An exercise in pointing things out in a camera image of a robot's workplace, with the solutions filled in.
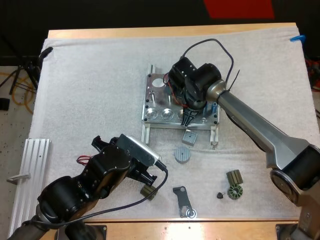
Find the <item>wooden table edge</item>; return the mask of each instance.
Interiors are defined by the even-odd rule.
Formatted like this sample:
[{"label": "wooden table edge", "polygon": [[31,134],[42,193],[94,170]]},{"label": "wooden table edge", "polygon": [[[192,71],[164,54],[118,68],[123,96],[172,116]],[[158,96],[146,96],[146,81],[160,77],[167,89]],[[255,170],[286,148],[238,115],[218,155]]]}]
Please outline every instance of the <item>wooden table edge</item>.
[{"label": "wooden table edge", "polygon": [[270,28],[296,27],[294,22],[252,23],[229,25],[164,26],[131,28],[95,28],[49,30],[48,39],[99,39],[128,37],[179,37],[227,34]]}]

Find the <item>small cube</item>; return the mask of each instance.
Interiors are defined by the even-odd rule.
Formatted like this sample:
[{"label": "small cube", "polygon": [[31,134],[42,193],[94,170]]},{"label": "small cube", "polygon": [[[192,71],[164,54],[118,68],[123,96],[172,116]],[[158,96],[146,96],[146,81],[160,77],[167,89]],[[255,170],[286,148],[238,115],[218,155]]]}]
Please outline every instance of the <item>small cube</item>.
[{"label": "small cube", "polygon": [[182,142],[184,144],[188,144],[190,146],[194,146],[196,143],[196,139],[197,139],[197,133],[190,131],[190,130],[185,130]]}]

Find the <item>black cable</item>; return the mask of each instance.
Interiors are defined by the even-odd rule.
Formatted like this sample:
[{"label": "black cable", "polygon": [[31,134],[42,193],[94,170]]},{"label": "black cable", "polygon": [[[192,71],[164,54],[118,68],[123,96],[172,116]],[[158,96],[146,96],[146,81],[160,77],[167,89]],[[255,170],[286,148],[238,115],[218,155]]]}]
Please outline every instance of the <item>black cable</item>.
[{"label": "black cable", "polygon": [[169,80],[168,80],[167,82],[165,82],[165,78],[166,78],[166,76],[168,75],[168,73],[169,73],[169,72],[167,72],[165,75],[163,75],[163,78],[162,78],[162,82],[164,83],[165,86],[167,86],[167,83],[168,83],[168,81],[169,81]]},{"label": "black cable", "polygon": [[163,181],[160,183],[160,185],[158,187],[156,187],[155,190],[153,190],[148,196],[142,198],[141,200],[139,201],[136,201],[136,202],[133,202],[133,203],[130,203],[128,205],[124,205],[124,206],[118,206],[118,207],[115,207],[115,208],[110,208],[110,209],[106,209],[106,210],[102,210],[102,211],[97,211],[97,212],[94,212],[94,213],[91,213],[91,214],[88,214],[88,215],[85,215],[85,216],[82,216],[80,218],[77,218],[75,220],[72,220],[72,221],[67,221],[67,222],[62,222],[62,223],[49,223],[49,222],[43,222],[43,221],[36,221],[36,220],[30,220],[32,223],[34,224],[39,224],[39,225],[42,225],[42,226],[47,226],[51,229],[58,229],[59,227],[62,227],[64,225],[68,225],[68,224],[73,224],[75,222],[78,222],[78,221],[82,221],[82,220],[85,220],[85,219],[88,219],[88,218],[91,218],[91,217],[94,217],[94,216],[97,216],[97,215],[101,215],[101,214],[106,214],[106,213],[110,213],[110,212],[114,212],[114,211],[118,211],[118,210],[122,210],[122,209],[127,209],[127,208],[130,208],[130,207],[133,207],[135,205],[138,205],[138,204],[141,204],[142,202],[144,202],[145,200],[147,200],[148,198],[150,198],[154,193],[156,193],[167,181],[168,179],[168,170],[166,168],[164,169],[161,169],[165,172],[165,177],[163,179]]},{"label": "black cable", "polygon": [[238,72],[237,72],[237,74],[236,74],[236,76],[235,76],[235,78],[234,78],[233,82],[231,83],[231,86],[230,86],[230,87],[229,87],[229,89],[227,90],[228,92],[230,92],[230,89],[231,89],[231,88],[232,88],[232,86],[234,85],[234,83],[235,83],[235,81],[236,81],[236,79],[237,79],[237,77],[238,77],[239,73],[240,73],[240,69],[238,70]]},{"label": "black cable", "polygon": [[199,41],[193,45],[191,45],[187,50],[185,50],[185,52],[182,54],[181,58],[184,58],[187,54],[187,52],[192,49],[193,47],[199,45],[199,44],[202,44],[202,43],[205,43],[205,42],[209,42],[209,41],[214,41],[216,42],[217,44],[219,44],[219,46],[223,49],[223,51],[229,56],[229,58],[231,59],[231,66],[230,66],[230,69],[228,71],[228,74],[226,75],[226,79],[225,79],[225,83],[228,83],[228,80],[229,80],[229,76],[231,74],[231,71],[234,67],[234,58],[231,56],[231,54],[227,51],[227,49],[225,49],[225,47],[222,45],[221,42],[219,42],[217,39],[215,38],[208,38],[208,39],[205,39],[205,40],[202,40],[202,41]]}]

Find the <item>metal handle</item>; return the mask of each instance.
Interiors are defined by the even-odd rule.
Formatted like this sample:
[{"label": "metal handle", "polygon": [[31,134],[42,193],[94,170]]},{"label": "metal handle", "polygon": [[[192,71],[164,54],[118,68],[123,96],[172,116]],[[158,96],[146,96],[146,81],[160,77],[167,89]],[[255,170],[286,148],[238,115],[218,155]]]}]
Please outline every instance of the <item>metal handle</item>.
[{"label": "metal handle", "polygon": [[8,183],[17,185],[19,179],[30,179],[30,178],[31,178],[31,174],[30,174],[30,172],[27,172],[25,174],[18,174],[18,175],[14,175],[12,177],[9,177],[6,181]]}]

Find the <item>gear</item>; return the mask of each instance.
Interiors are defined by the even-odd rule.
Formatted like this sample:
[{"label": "gear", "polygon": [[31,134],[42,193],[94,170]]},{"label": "gear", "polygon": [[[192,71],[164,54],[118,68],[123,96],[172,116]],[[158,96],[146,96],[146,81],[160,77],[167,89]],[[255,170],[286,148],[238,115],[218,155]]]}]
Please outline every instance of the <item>gear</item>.
[{"label": "gear", "polygon": [[242,196],[244,193],[242,187],[239,184],[231,185],[228,189],[228,196],[232,200],[236,200]]}]

